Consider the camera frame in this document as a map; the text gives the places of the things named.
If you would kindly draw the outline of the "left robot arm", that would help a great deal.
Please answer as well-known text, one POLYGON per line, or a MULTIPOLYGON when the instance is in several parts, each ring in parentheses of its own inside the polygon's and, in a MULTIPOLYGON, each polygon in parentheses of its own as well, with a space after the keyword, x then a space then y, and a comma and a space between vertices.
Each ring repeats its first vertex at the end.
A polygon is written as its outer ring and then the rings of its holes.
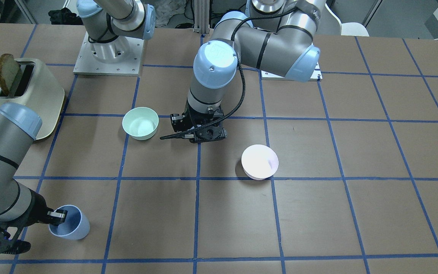
POLYGON ((249 0, 245 13, 226 13, 196 54, 185 110, 170 115, 174 134, 161 139, 225 139, 222 122, 238 110, 246 93, 243 65, 310 80, 320 57, 313 37, 325 6, 324 0, 249 0))

